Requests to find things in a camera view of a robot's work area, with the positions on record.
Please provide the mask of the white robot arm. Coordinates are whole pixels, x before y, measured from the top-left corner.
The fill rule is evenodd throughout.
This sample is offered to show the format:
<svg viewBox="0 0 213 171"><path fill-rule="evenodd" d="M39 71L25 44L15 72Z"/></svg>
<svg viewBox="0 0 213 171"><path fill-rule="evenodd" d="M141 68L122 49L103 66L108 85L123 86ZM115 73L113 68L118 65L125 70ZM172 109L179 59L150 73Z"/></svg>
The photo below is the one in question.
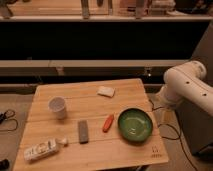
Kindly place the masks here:
<svg viewBox="0 0 213 171"><path fill-rule="evenodd" d="M213 87L203 81L207 69L192 60L169 68L163 75L164 84L156 94L160 103L173 109L185 98L213 117Z"/></svg>

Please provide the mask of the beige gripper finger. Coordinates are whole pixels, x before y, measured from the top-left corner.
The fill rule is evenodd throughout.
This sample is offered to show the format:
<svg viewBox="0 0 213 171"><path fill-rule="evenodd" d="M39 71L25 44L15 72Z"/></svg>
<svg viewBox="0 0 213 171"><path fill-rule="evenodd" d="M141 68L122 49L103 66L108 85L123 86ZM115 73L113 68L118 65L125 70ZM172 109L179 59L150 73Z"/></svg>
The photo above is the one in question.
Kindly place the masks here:
<svg viewBox="0 0 213 171"><path fill-rule="evenodd" d="M165 109L163 112L163 122L169 123L172 118L172 111L170 109Z"/></svg>

